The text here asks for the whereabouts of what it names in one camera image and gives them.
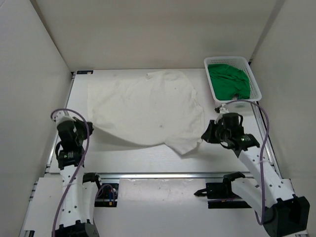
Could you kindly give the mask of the white t shirt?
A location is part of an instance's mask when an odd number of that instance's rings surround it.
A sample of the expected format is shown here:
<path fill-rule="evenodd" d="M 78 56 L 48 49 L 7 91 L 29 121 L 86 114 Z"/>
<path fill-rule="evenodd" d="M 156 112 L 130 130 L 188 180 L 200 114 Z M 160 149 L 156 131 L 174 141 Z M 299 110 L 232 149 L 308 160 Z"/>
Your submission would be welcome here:
<path fill-rule="evenodd" d="M 165 144 L 181 155 L 197 148 L 204 132 L 198 93 L 175 70 L 90 82 L 87 114 L 105 133 L 141 146 Z"/>

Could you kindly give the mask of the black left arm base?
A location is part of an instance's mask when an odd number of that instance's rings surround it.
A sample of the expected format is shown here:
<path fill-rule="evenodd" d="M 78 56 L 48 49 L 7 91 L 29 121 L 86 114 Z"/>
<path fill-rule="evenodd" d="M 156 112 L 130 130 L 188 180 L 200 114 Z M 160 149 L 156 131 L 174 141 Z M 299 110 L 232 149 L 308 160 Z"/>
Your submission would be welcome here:
<path fill-rule="evenodd" d="M 83 200 L 95 207 L 117 207 L 119 183 L 103 183 L 97 173 L 83 175 Z"/>

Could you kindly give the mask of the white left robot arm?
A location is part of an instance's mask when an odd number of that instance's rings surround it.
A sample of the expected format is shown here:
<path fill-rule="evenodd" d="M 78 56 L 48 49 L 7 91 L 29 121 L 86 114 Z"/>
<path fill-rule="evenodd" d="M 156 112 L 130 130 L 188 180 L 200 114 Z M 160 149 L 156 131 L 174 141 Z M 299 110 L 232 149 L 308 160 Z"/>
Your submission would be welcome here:
<path fill-rule="evenodd" d="M 84 172 L 86 149 L 92 124 L 77 118 L 55 118 L 60 142 L 57 145 L 58 167 L 62 177 L 62 197 L 53 221 L 53 237 L 97 237 L 93 220 L 94 198 L 102 195 L 104 186 L 96 173 Z"/>

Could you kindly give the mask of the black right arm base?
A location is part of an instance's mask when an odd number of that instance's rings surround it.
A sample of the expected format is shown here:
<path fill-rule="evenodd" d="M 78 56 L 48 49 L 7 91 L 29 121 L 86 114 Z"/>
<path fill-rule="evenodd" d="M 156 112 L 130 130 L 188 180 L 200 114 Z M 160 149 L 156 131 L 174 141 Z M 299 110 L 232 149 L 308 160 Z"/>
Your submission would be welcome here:
<path fill-rule="evenodd" d="M 233 193 L 232 182 L 246 178 L 241 172 L 233 172 L 223 176 L 221 183 L 206 183 L 204 189 L 194 193 L 196 197 L 207 197 L 208 209 L 247 209 L 251 208 L 241 197 Z"/>

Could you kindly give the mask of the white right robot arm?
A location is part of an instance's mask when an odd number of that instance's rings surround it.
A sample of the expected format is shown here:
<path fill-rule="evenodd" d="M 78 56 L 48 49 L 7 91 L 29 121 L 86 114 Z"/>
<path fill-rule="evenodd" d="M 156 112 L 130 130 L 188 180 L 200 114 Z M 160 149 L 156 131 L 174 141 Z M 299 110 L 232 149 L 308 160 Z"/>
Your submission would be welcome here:
<path fill-rule="evenodd" d="M 202 139 L 210 144 L 220 144 L 232 150 L 249 170 L 257 185 L 241 172 L 223 177 L 222 193 L 233 199 L 245 201 L 261 218 L 267 234 L 284 237 L 306 230 L 310 204 L 305 197 L 298 197 L 285 184 L 270 163 L 263 157 L 263 146 L 242 126 L 243 116 L 238 113 L 220 113 L 211 120 Z"/>

